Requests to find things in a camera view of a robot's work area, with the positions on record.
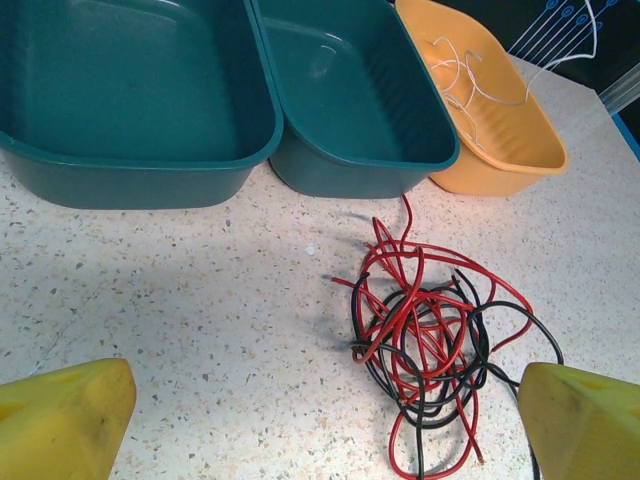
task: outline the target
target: yellow foam block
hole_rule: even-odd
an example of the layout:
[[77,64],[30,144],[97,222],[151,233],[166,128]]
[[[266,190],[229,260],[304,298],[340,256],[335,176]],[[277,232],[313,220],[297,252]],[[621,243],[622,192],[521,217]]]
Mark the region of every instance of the yellow foam block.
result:
[[545,480],[640,478],[639,385],[534,363],[519,402]]
[[135,402],[122,359],[0,386],[0,480],[106,480]]

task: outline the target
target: wire bundle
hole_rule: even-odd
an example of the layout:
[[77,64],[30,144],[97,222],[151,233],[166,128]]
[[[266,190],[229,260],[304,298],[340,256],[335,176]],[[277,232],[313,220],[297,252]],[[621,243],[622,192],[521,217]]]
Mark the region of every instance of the wire bundle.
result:
[[[369,253],[361,267],[360,278],[355,284],[335,277],[333,281],[353,289],[351,317],[356,340],[351,346],[354,361],[367,367],[399,409],[389,439],[392,468],[407,480],[436,480],[457,472],[471,451],[483,463],[475,435],[479,416],[478,391],[485,385],[487,373],[505,382],[514,396],[517,395],[519,383],[489,361],[491,353],[520,338],[536,325],[551,343],[557,362],[563,364],[564,360],[553,336],[533,315],[529,302],[513,287],[464,255],[408,241],[413,216],[407,198],[402,198],[408,222],[401,239],[395,240],[384,224],[374,218],[377,244],[367,244]],[[412,259],[417,260],[417,268],[415,278],[410,280],[404,267]],[[454,267],[451,280],[435,288],[423,287],[428,261]],[[370,270],[375,265],[382,267],[399,287],[383,300],[369,289]],[[484,302],[462,269],[476,272],[489,280],[489,295]],[[496,300],[499,289],[509,292],[519,304]],[[367,323],[363,300],[371,312]],[[484,314],[497,307],[516,310],[527,321],[518,332],[491,348]],[[473,347],[471,353],[467,351],[469,343]],[[472,405],[471,418],[465,409],[469,403]],[[443,428],[456,419],[460,419],[468,436],[462,455],[446,470],[426,474],[422,431]],[[403,421],[416,431],[417,474],[405,472],[395,458],[396,440]],[[532,451],[531,456],[534,478],[539,479],[540,471]]]
[[[443,97],[445,98],[445,100],[451,106],[453,106],[454,108],[457,108],[458,110],[462,111],[462,113],[469,119],[469,121],[471,122],[471,125],[473,127],[472,133],[469,133],[469,132],[463,132],[463,133],[464,133],[464,135],[466,137],[468,137],[482,151],[486,152],[487,149],[478,140],[478,125],[476,124],[476,121],[474,120],[473,116],[469,112],[469,106],[471,105],[471,102],[473,101],[474,98],[477,98],[478,96],[482,96],[482,97],[485,97],[485,98],[487,98],[487,99],[489,99],[489,100],[491,100],[493,102],[499,103],[501,105],[505,105],[505,106],[509,106],[509,107],[518,107],[520,105],[524,105],[529,100],[529,97],[531,95],[531,86],[533,85],[533,82],[545,70],[549,70],[551,68],[555,68],[558,65],[560,65],[561,63],[568,62],[568,61],[571,61],[571,60],[578,60],[578,59],[593,60],[594,58],[596,58],[596,54],[598,53],[598,28],[597,28],[597,25],[596,25],[596,15],[593,12],[593,7],[591,5],[591,1],[590,0],[584,0],[584,5],[585,5],[585,7],[587,9],[587,14],[589,16],[589,22],[590,22],[591,32],[592,32],[592,37],[593,37],[593,45],[592,45],[591,52],[590,53],[579,53],[579,54],[565,55],[564,57],[557,58],[555,60],[552,60],[552,61],[548,62],[546,65],[544,65],[531,78],[531,80],[529,80],[527,82],[527,88],[526,88],[525,93],[524,93],[524,98],[522,100],[519,100],[519,101],[516,101],[516,102],[503,100],[503,99],[499,98],[498,96],[491,95],[491,94],[487,93],[484,89],[482,89],[478,85],[478,82],[477,82],[477,79],[476,79],[476,75],[474,74],[472,66],[470,65],[470,60],[471,59],[474,59],[476,62],[482,62],[482,57],[478,53],[476,53],[476,52],[474,52],[472,50],[467,50],[464,53],[464,62],[463,62],[462,59],[461,59],[461,55],[458,54],[458,51],[456,50],[455,46],[453,45],[453,43],[448,38],[439,37],[439,38],[437,38],[435,41],[433,41],[431,43],[432,46],[436,47],[438,45],[438,43],[444,41],[449,46],[449,49],[451,50],[451,52],[454,55],[453,59],[442,60],[442,61],[440,61],[440,62],[438,62],[438,63],[436,63],[434,65],[430,65],[429,68],[431,70],[436,70],[436,69],[441,68],[441,67],[452,68],[453,66],[455,66],[456,74],[455,74],[453,82],[450,85],[446,86],[446,87],[440,85],[439,88],[442,91],[442,94],[443,94]],[[571,44],[575,39],[576,39],[576,37],[571,38],[568,41],[568,44]],[[451,93],[451,90],[456,86],[456,84],[458,83],[458,80],[460,80],[463,72],[466,73],[466,76],[468,77],[469,81],[472,84],[472,88],[471,88],[471,91],[469,92],[469,96],[468,96],[466,102],[462,102],[460,99],[456,98]]]

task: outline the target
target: yellow tub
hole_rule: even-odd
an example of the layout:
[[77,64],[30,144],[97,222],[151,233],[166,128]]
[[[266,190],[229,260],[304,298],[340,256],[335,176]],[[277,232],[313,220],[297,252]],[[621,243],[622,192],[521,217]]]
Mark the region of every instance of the yellow tub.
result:
[[[473,18],[429,0],[397,0],[396,9],[441,93],[453,84],[447,93],[465,104],[473,91],[464,68],[455,84],[455,64],[432,68],[455,58],[453,46],[462,62],[466,52],[477,54],[479,58],[468,61],[484,92],[508,103],[525,98],[526,83],[511,59],[491,32]],[[567,170],[566,149],[532,94],[522,105],[509,106],[475,92],[466,109],[468,115],[446,103],[461,149],[452,167],[431,175],[445,190],[512,195]]]

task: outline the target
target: tangled wire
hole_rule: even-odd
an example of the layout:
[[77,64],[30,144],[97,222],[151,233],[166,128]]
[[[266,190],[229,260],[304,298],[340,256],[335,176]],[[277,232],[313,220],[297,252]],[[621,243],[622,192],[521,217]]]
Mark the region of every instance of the tangled wire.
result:
[[[360,278],[354,284],[343,279],[333,281],[353,289],[351,317],[356,340],[351,343],[353,360],[364,364],[382,390],[397,404],[399,413],[391,429],[389,459],[394,471],[407,480],[436,480],[457,472],[471,451],[483,463],[475,436],[478,427],[479,390],[487,381],[487,373],[505,382],[517,398],[519,383],[498,365],[489,361],[490,354],[524,335],[536,325],[553,347],[557,362],[563,364],[560,348],[546,327],[533,315],[527,300],[508,283],[470,258],[452,250],[407,240],[413,216],[406,197],[402,197],[408,222],[402,238],[395,240],[389,230],[373,219],[376,245],[367,244]],[[415,278],[407,279],[405,262],[417,259]],[[435,288],[423,286],[425,265],[441,262],[454,268],[446,283]],[[398,289],[380,300],[369,289],[370,270],[379,265],[398,284]],[[486,277],[490,291],[483,302],[462,269]],[[509,292],[519,302],[496,300],[498,289]],[[365,323],[363,299],[371,319]],[[494,308],[510,308],[527,318],[515,334],[491,348],[485,327],[485,313]],[[469,339],[473,352],[466,353]],[[465,407],[471,403],[471,418]],[[459,460],[451,467],[426,474],[422,444],[423,430],[435,430],[460,419],[468,436]],[[405,472],[397,463],[395,445],[402,422],[415,428],[418,473]],[[533,475],[540,470],[531,450]]]

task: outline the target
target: terrazzo surface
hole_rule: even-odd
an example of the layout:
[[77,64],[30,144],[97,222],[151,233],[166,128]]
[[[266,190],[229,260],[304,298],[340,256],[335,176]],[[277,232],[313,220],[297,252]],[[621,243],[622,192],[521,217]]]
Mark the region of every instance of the terrazzo surface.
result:
[[[551,74],[534,90],[569,172],[512,198],[425,181],[409,194],[411,237],[512,283],[567,364],[640,382],[640,165],[595,93]],[[112,479],[395,478],[396,407],[352,362],[349,292],[327,276],[356,277],[371,216],[401,231],[398,200],[304,197],[264,164],[216,207],[76,211],[34,197],[0,163],[0,215],[0,383],[127,358],[138,402]],[[487,321],[495,341],[522,319]],[[553,354],[532,331],[494,360],[519,377]],[[492,379],[480,402],[485,464],[472,457],[451,478],[531,478],[507,390]],[[464,439],[460,425],[427,433],[427,466],[455,458]],[[415,467],[410,430],[398,449]]]

